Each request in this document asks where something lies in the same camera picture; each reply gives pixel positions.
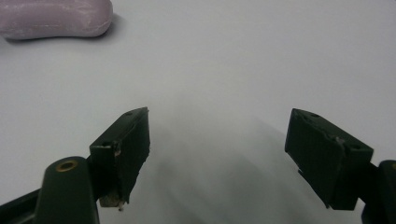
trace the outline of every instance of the pink soap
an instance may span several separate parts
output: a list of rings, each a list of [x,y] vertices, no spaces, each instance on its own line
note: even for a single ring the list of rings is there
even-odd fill
[[[0,35],[93,37],[108,29],[112,15],[110,0],[0,0]]]

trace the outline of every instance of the white surface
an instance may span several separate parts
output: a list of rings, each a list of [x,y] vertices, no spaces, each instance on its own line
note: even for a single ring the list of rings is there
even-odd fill
[[[0,203],[148,106],[150,156],[102,223],[361,223],[360,203],[325,209],[283,144],[297,107],[396,159],[396,2],[113,5],[100,38],[0,39]]]

